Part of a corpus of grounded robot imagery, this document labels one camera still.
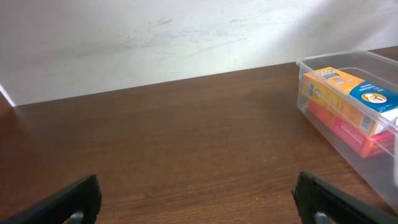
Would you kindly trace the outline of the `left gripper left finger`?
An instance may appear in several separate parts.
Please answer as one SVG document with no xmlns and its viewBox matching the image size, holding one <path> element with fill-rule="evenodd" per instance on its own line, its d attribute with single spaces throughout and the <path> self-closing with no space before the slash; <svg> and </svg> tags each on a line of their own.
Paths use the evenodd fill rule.
<svg viewBox="0 0 398 224">
<path fill-rule="evenodd" d="M 3 224 L 53 224 L 72 220 L 95 223 L 102 194 L 95 174 L 68 185 L 31 207 L 2 220 Z"/>
</svg>

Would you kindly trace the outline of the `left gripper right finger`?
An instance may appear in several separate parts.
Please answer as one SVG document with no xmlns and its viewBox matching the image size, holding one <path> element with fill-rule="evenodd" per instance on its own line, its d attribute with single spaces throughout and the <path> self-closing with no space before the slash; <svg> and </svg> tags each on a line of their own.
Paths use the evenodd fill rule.
<svg viewBox="0 0 398 224">
<path fill-rule="evenodd" d="M 292 195 L 302 223 L 393 223 L 376 209 L 308 172 L 300 172 Z"/>
</svg>

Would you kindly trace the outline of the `orange medicine box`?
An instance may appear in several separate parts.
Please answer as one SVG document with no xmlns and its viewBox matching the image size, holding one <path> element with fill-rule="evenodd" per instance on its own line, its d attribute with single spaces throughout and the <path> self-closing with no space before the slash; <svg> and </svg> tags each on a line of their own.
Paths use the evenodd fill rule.
<svg viewBox="0 0 398 224">
<path fill-rule="evenodd" d="M 394 135 L 391 132 L 383 131 L 379 134 L 368 136 L 312 100 L 308 100 L 307 108 L 362 158 L 376 157 L 388 152 L 394 152 Z"/>
</svg>

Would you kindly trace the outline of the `yellow Woods medicine box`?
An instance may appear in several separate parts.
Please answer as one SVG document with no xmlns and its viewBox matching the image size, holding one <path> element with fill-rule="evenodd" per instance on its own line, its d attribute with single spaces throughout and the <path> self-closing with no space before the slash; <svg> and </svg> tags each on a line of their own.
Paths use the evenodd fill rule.
<svg viewBox="0 0 398 224">
<path fill-rule="evenodd" d="M 302 94 L 370 136 L 387 129 L 376 118 L 397 124 L 396 91 L 333 67 L 305 73 Z"/>
</svg>

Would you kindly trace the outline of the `clear plastic container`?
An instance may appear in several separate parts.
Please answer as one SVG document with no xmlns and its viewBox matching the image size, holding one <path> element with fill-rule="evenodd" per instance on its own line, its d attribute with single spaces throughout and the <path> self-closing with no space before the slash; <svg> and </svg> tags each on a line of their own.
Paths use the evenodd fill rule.
<svg viewBox="0 0 398 224">
<path fill-rule="evenodd" d="M 397 92 L 397 61 L 368 51 L 354 51 L 303 58 L 297 60 L 297 65 L 300 68 L 297 99 L 299 110 L 382 199 L 393 210 L 397 210 L 397 124 L 376 118 L 376 113 L 372 112 L 371 117 L 383 122 L 387 126 L 385 131 L 394 135 L 394 152 L 362 158 L 308 110 L 309 99 L 302 94 L 303 75 L 326 67 L 342 70 Z"/>
</svg>

